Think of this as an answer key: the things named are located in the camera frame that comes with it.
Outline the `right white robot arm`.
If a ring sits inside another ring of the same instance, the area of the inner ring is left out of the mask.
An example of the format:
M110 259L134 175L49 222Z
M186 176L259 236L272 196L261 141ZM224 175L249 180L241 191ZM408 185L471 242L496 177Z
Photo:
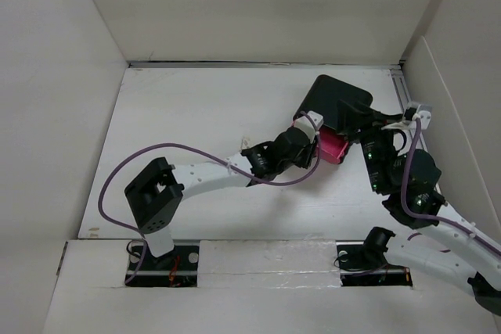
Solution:
M431 121L431 107L409 102L387 115L360 102L337 103L337 133L360 144L371 189L401 225L433 239L444 250L407 243L374 227L356 250L337 257L341 270L370 275L394 265L415 268L456 286L494 315L500 314L500 245L462 217L437 190L442 173L418 148Z

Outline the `black drawer organizer box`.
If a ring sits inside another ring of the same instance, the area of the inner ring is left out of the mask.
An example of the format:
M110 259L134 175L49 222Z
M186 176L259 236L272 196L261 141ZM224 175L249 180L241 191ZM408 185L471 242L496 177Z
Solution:
M334 77L321 74L308 90L302 100L293 119L301 116L301 112L313 111L323 116L323 126L331 131L339 133L341 130L341 114L339 103L346 102L348 105L361 103L370 106L373 96L366 90L355 87L352 84L338 80Z

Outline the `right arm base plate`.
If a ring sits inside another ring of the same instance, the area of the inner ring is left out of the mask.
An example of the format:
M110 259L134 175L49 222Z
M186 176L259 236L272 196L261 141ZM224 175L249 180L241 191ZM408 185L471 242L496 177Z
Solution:
M370 261L362 255L361 241L336 242L333 266L339 270L342 287L412 287L410 270L385 260Z

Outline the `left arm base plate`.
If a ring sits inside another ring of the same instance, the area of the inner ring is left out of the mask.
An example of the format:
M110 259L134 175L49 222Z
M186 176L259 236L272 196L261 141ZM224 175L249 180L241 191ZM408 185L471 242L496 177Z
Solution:
M161 257L149 250L140 263L143 244L132 240L126 246L128 266L124 284L127 287L192 288L197 287L200 244L176 242L174 249Z

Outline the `pink drawer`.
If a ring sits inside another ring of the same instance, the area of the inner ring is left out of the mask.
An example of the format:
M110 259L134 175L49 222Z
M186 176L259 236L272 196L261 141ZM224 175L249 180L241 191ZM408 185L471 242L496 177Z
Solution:
M320 129L320 156L321 159L331 164L341 164L347 153L349 143L341 135L337 135L327 127Z

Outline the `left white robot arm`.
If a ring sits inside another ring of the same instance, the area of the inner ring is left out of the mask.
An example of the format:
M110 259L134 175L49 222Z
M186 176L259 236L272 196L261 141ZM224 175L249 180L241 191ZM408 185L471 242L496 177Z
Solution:
M219 189L295 185L307 176L288 182L277 182L276 178L291 167L309 168L318 144L317 131L289 127L275 140L224 160L213 157L206 163L178 166L164 157L150 161L124 189L149 247L149 262L163 269L174 261L175 245L168 226L183 201Z

